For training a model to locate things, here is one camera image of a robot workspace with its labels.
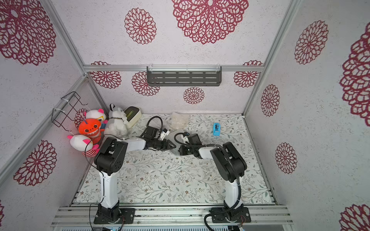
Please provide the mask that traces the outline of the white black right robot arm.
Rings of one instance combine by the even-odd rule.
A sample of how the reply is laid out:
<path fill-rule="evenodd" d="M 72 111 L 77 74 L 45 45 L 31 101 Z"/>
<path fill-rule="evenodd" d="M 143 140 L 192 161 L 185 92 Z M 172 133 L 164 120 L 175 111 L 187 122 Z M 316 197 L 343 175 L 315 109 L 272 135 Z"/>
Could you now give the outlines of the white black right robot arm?
<path fill-rule="evenodd" d="M 213 160 L 219 174 L 225 180 L 224 206 L 231 211 L 242 205 L 241 179 L 247 170 L 247 164 L 233 143 L 226 142 L 223 145 L 182 143 L 179 152 L 182 156 L 193 155 L 200 159 Z"/>

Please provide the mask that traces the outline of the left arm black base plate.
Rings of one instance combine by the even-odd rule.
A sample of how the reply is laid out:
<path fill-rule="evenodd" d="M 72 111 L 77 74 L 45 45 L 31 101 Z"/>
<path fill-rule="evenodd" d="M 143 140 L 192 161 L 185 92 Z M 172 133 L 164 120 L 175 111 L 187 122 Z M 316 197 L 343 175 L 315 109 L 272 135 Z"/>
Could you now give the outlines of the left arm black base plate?
<path fill-rule="evenodd" d="M 119 208 L 119 203 L 113 208 L 105 208 L 99 204 L 93 224 L 133 224 L 135 212 L 134 208 Z"/>

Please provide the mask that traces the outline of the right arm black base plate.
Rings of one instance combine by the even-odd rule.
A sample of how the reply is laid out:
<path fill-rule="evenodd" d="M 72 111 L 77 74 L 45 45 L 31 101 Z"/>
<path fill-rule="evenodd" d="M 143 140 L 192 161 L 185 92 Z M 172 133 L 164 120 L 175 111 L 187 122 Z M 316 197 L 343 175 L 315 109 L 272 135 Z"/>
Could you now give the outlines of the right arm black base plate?
<path fill-rule="evenodd" d="M 244 204 L 239 207 L 226 212 L 227 205 L 224 204 L 223 208 L 211 208 L 213 223 L 250 223 L 251 216 L 248 208 Z"/>

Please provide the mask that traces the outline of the blue patterned green plate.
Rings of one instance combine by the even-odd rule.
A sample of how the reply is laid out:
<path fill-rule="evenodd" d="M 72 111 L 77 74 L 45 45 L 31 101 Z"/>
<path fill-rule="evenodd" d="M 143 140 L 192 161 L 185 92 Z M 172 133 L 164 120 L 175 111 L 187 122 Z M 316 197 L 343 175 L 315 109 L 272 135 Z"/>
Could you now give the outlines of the blue patterned green plate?
<path fill-rule="evenodd" d="M 171 149 L 172 152 L 177 152 L 178 149 L 180 148 L 181 144 L 177 143 L 174 139 L 175 135 L 177 134 L 177 132 L 172 132 L 169 134 L 168 136 L 168 140 L 172 143 L 170 144 L 170 147 L 173 147 L 173 149 Z"/>

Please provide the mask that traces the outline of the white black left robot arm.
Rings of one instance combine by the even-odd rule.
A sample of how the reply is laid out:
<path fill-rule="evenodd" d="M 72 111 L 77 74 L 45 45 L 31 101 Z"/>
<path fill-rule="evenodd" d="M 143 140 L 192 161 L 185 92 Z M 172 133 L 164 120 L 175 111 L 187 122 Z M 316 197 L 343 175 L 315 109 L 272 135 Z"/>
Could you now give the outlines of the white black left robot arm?
<path fill-rule="evenodd" d="M 119 204 L 117 188 L 117 172 L 124 164 L 127 152 L 153 149 L 155 151 L 172 150 L 176 145 L 168 140 L 129 138 L 126 140 L 113 137 L 105 138 L 94 159 L 100 173 L 102 196 L 100 205 L 112 209 Z"/>

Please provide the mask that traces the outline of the black dinner plate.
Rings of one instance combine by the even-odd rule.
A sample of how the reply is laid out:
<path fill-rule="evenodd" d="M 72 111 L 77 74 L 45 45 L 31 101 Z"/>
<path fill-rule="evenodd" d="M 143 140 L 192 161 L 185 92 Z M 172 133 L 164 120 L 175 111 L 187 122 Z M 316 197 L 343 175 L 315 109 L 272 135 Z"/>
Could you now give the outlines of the black dinner plate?
<path fill-rule="evenodd" d="M 151 123 L 151 119 L 147 122 L 146 124 L 146 128 L 144 130 L 144 134 L 156 134 L 158 132 L 158 128 L 155 128 L 155 127 L 152 127 L 150 126 L 150 123 Z"/>

